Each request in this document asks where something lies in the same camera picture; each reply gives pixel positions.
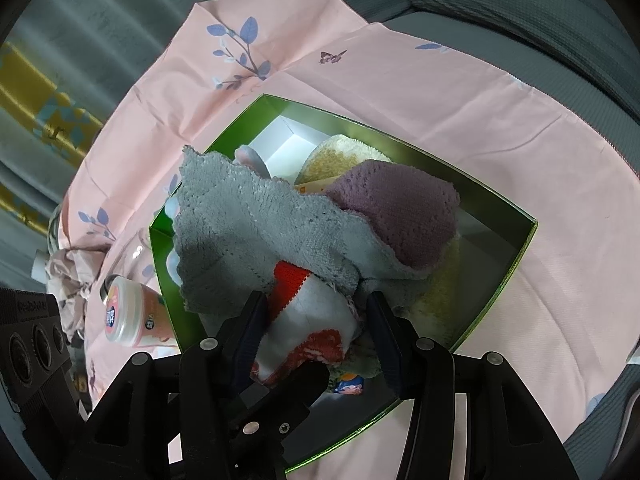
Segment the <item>pink Wrigley's gum jar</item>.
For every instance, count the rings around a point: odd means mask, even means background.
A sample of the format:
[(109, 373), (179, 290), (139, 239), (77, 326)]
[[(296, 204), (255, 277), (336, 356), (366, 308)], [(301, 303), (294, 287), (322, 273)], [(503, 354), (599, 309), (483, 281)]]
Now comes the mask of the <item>pink Wrigley's gum jar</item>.
[(119, 275), (108, 288), (104, 332), (108, 341), (128, 348), (177, 344), (163, 297)]

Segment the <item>grey sofa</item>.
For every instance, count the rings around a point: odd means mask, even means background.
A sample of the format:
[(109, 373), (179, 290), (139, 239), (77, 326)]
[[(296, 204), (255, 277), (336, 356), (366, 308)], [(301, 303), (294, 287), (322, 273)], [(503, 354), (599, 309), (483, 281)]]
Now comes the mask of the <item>grey sofa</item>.
[(520, 267), (463, 345), (506, 355), (585, 478), (639, 385), (639, 52), (605, 0), (344, 0), (371, 22), (501, 70), (431, 106), (432, 75), (382, 86), (427, 110), (421, 139), (533, 214)]

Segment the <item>purple mesh bath puff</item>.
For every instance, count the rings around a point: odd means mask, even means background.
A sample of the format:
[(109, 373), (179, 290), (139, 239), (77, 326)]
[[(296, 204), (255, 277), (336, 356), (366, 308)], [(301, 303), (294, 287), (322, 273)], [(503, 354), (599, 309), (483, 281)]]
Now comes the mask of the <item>purple mesh bath puff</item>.
[(366, 218), (405, 266), (436, 266), (457, 234), (454, 186), (413, 167), (368, 159), (324, 189), (337, 206)]

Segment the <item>crumpled beige cloth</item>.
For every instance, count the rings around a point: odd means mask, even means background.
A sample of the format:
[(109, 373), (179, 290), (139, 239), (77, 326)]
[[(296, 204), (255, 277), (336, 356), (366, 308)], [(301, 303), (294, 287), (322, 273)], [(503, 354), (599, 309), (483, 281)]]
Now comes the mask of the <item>crumpled beige cloth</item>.
[(88, 300), (104, 259), (100, 250), (61, 249), (46, 264), (47, 293), (58, 303), (68, 341), (84, 336)]

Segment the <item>white red embroidered cloth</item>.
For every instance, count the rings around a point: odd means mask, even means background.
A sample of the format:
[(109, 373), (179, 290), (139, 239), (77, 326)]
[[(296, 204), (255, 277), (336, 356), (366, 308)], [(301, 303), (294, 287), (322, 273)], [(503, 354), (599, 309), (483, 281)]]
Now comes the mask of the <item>white red embroidered cloth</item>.
[(268, 296), (271, 323), (260, 341), (252, 373), (272, 386), (306, 361), (341, 363), (359, 333), (349, 300), (310, 271), (280, 261)]

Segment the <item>yellow white fluffy towel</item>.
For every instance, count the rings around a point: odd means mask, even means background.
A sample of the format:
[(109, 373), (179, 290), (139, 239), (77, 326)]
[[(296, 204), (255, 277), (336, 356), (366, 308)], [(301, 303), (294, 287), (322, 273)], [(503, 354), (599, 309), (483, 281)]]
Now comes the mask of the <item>yellow white fluffy towel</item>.
[(359, 140), (336, 134), (320, 143), (307, 157), (295, 179), (295, 184), (305, 184), (339, 177), (347, 170), (366, 160), (391, 162), (376, 148)]

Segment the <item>pink floral cloth sheet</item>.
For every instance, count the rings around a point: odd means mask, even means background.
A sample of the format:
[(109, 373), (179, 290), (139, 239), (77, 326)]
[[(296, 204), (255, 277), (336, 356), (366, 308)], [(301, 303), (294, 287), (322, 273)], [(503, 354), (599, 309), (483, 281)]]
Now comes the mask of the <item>pink floral cloth sheet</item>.
[(185, 145), (207, 148), (263, 93), (379, 128), (532, 214), (533, 243), (462, 344), (511, 362), (565, 442), (586, 426), (639, 338), (639, 178), (540, 85), (417, 34), (367, 24), (342, 0), (196, 4), (82, 162), (65, 247), (120, 255), (163, 205)]

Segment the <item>light blue plush elephant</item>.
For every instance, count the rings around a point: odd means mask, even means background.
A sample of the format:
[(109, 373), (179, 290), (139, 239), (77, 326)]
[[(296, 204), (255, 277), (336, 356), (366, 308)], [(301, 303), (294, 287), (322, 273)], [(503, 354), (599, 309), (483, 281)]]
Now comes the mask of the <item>light blue plush elephant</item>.
[(237, 165), (241, 165), (250, 170), (254, 171), (255, 174), (258, 174), (259, 177), (270, 179), (270, 172), (262, 160), (262, 158), (258, 155), (258, 153), (248, 145), (241, 145), (234, 151), (234, 159), (233, 162)]

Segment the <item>grey green knitted cloth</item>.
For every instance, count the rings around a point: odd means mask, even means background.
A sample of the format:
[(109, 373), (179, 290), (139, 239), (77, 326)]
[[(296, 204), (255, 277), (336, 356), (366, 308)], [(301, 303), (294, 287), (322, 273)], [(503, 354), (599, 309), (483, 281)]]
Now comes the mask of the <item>grey green knitted cloth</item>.
[(187, 311), (230, 318), (266, 292), (285, 261), (351, 295), (363, 280), (423, 280), (430, 266), (401, 263), (366, 218), (321, 194), (258, 176), (217, 152), (185, 148), (174, 247)]

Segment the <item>blue Tempo tissue pack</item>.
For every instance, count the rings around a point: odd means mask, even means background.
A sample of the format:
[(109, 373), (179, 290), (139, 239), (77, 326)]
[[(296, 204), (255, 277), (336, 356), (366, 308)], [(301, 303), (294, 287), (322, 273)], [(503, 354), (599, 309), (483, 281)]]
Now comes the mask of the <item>blue Tempo tissue pack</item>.
[(344, 396), (360, 396), (363, 393), (364, 380), (356, 374), (344, 374), (337, 382), (334, 392)]

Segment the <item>yellow tissue paper pack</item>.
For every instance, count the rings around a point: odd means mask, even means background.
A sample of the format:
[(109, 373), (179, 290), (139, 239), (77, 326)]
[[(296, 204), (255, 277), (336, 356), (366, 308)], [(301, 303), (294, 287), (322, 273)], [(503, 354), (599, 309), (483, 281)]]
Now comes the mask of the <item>yellow tissue paper pack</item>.
[(321, 179), (317, 181), (306, 182), (294, 185), (294, 188), (300, 194), (317, 194), (323, 193), (324, 190), (334, 182), (333, 178)]

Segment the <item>green cardboard box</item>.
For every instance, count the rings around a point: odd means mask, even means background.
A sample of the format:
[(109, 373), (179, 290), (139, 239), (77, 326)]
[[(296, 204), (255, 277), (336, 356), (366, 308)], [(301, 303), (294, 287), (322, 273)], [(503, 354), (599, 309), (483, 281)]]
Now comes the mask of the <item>green cardboard box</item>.
[[(210, 149), (231, 156), (239, 145), (247, 144), (273, 176), (293, 180), (310, 152), (334, 134), (359, 140), (393, 162), (449, 181), (458, 191), (459, 252), (448, 310), (452, 318), (437, 338), (456, 350), (484, 318), (518, 267), (536, 232), (536, 219), (422, 148), (344, 116), (269, 94), (263, 94), (239, 114)], [(320, 396), (309, 416), (283, 442), (288, 468), (296, 470), (329, 454), (373, 426), (398, 403), (381, 377), (369, 380), (361, 396)]]

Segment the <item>clear glass jar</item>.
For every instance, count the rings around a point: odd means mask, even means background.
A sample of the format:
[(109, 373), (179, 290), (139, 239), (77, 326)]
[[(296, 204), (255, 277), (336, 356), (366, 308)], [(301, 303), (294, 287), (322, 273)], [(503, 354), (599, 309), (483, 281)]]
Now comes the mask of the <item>clear glass jar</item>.
[(129, 276), (143, 275), (151, 263), (151, 249), (140, 240), (134, 240), (126, 251), (125, 274)]

